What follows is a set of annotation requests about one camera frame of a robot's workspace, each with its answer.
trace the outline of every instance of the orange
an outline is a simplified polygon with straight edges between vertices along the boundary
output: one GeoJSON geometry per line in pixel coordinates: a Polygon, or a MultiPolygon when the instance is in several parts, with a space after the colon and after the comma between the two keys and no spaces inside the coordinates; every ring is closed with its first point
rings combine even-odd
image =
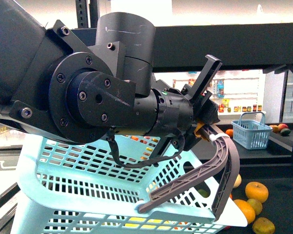
{"type": "Polygon", "coordinates": [[[237,207],[240,208],[246,220],[248,221],[248,224],[252,223],[255,220],[255,210],[248,202],[236,199],[234,200],[234,203],[237,205],[237,207]]]}
{"type": "Polygon", "coordinates": [[[227,134],[228,136],[230,136],[231,138],[233,138],[233,129],[227,129],[227,130],[226,130],[226,134],[227,134]]]}
{"type": "Polygon", "coordinates": [[[267,187],[262,183],[250,182],[245,187],[245,194],[248,199],[254,198],[264,203],[268,198],[269,192],[267,187]]]}

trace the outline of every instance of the yellow fruit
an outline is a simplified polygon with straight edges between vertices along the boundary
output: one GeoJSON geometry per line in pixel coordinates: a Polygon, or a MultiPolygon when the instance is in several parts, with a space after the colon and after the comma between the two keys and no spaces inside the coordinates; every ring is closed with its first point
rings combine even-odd
{"type": "Polygon", "coordinates": [[[279,132],[279,127],[277,125],[269,125],[269,127],[272,127],[272,131],[274,133],[278,133],[279,132]]]}
{"type": "Polygon", "coordinates": [[[237,205],[237,207],[240,208],[246,220],[248,221],[248,224],[252,223],[255,220],[255,210],[248,202],[236,199],[234,200],[234,203],[237,205]]]}
{"type": "Polygon", "coordinates": [[[235,183],[233,185],[233,188],[235,189],[235,188],[239,187],[241,183],[242,183],[242,178],[241,178],[241,175],[238,174],[238,176],[237,176],[237,178],[235,180],[235,183]]]}
{"type": "Polygon", "coordinates": [[[254,198],[264,203],[268,198],[269,192],[267,187],[262,183],[250,182],[245,187],[245,194],[248,199],[254,198]]]}
{"type": "Polygon", "coordinates": [[[273,234],[275,226],[267,218],[260,217],[253,223],[252,229],[256,234],[273,234]]]}
{"type": "Polygon", "coordinates": [[[207,198],[207,197],[209,197],[209,192],[207,192],[206,190],[204,190],[204,189],[199,189],[198,191],[197,191],[202,197],[204,197],[204,198],[207,198]]]}
{"type": "Polygon", "coordinates": [[[251,198],[248,200],[248,203],[253,207],[256,215],[259,215],[262,212],[263,205],[262,205],[262,203],[260,203],[259,200],[251,198]]]}

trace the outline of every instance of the black frame beam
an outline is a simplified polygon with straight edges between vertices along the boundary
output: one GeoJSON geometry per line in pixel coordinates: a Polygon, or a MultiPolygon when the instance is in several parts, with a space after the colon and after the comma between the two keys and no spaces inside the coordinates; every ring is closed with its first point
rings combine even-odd
{"type": "MultiPolygon", "coordinates": [[[[73,32],[95,44],[96,29],[73,32]]],[[[207,54],[222,70],[293,64],[293,23],[156,27],[154,72],[200,71],[207,54]]]]}

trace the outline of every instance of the basket handle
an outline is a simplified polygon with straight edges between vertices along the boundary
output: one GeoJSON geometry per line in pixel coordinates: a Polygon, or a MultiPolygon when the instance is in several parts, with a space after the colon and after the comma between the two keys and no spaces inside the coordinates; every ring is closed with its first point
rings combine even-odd
{"type": "Polygon", "coordinates": [[[242,116],[243,115],[246,115],[246,114],[262,114],[262,118],[260,120],[260,125],[264,126],[265,125],[265,120],[266,120],[266,117],[265,117],[265,113],[261,112],[261,111],[257,111],[257,112],[246,112],[246,113],[243,113],[240,118],[239,118],[239,121],[238,121],[238,125],[241,125],[241,120],[242,120],[242,116]]]}

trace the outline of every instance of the blue shopping basket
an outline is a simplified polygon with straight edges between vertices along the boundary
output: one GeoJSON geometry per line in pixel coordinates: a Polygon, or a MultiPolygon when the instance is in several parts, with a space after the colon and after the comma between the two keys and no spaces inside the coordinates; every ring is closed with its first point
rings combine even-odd
{"type": "Polygon", "coordinates": [[[232,121],[233,140],[248,150],[266,149],[272,127],[265,125],[263,112],[243,113],[239,120],[232,121]],[[262,114],[260,122],[255,120],[242,120],[247,114],[262,114]]]}

